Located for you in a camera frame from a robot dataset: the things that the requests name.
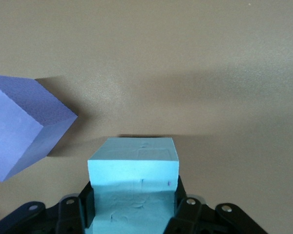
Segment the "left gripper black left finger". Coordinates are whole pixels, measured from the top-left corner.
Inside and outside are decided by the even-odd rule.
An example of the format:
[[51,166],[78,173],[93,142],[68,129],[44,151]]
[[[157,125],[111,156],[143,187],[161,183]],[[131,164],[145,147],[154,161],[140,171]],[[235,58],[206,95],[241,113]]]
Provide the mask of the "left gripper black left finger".
[[90,183],[50,208],[27,202],[0,220],[0,234],[84,234],[95,216],[94,190]]

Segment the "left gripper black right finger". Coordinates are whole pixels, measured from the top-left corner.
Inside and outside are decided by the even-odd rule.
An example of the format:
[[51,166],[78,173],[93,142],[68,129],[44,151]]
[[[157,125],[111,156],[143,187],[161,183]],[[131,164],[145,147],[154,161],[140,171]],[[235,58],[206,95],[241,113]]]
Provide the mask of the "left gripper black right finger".
[[175,192],[174,216],[166,234],[266,234],[246,212],[232,203],[218,204],[214,209],[188,196],[181,178]]

